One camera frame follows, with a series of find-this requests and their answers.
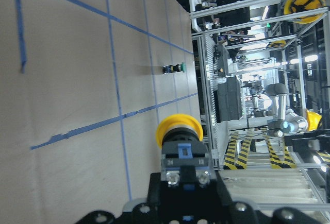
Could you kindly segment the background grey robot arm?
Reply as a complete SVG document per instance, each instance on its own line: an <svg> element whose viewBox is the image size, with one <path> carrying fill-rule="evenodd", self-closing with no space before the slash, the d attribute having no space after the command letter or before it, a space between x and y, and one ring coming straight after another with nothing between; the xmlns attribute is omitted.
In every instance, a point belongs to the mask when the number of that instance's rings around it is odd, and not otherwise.
<svg viewBox="0 0 330 224"><path fill-rule="evenodd" d="M264 131L271 168L294 168L295 163L287 151L283 159L277 156L269 137L306 131L311 126L310 122L287 108L288 90L282 83L268 85L266 95L272 101L272 119L267 121ZM209 151L202 144L202 137L201 124L187 114L170 115L159 124L156 142L162 152L160 182L166 196L179 191L198 193L215 184L216 172Z"/></svg>

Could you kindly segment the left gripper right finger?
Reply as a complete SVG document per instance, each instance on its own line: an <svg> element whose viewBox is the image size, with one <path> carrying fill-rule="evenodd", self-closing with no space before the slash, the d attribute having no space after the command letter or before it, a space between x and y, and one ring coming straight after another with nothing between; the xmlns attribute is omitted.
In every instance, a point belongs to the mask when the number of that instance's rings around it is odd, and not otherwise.
<svg viewBox="0 0 330 224"><path fill-rule="evenodd" d="M210 171L210 202L212 206L229 206L233 201L218 170Z"/></svg>

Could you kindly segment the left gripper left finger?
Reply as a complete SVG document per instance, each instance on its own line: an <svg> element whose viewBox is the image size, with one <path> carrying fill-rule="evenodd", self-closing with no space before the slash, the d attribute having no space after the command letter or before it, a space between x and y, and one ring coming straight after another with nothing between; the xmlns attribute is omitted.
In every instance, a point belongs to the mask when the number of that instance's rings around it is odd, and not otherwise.
<svg viewBox="0 0 330 224"><path fill-rule="evenodd" d="M147 193L147 204L149 206L163 208L161 192L163 190L164 181L161 180L161 173L151 173Z"/></svg>

